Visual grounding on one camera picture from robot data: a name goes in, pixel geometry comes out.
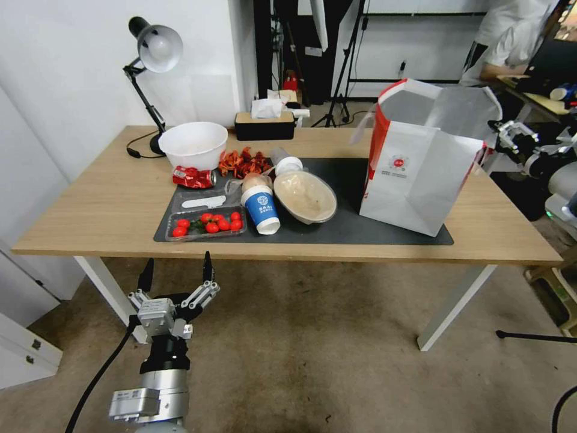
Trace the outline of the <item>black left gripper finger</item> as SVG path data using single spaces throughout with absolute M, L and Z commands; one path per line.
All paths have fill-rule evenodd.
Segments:
M 128 294 L 128 299 L 135 306 L 136 311 L 139 311 L 142 305 L 151 300 L 149 292 L 151 290 L 154 273 L 154 259 L 147 260 L 146 266 L 140 273 L 137 281 L 136 291 Z
M 182 308 L 194 311 L 204 310 L 220 290 L 220 285 L 215 281 L 210 252 L 206 251 L 203 262 L 203 282 L 182 301 Z

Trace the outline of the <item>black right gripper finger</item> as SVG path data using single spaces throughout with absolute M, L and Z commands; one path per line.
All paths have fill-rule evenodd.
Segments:
M 489 120 L 488 126 L 498 134 L 501 140 L 521 140 L 524 138 L 529 138 L 530 140 L 537 141 L 537 133 L 530 129 L 522 122 L 516 120 L 510 121 L 497 121 Z
M 499 133 L 495 141 L 494 151 L 508 156 L 519 156 L 519 133 Z

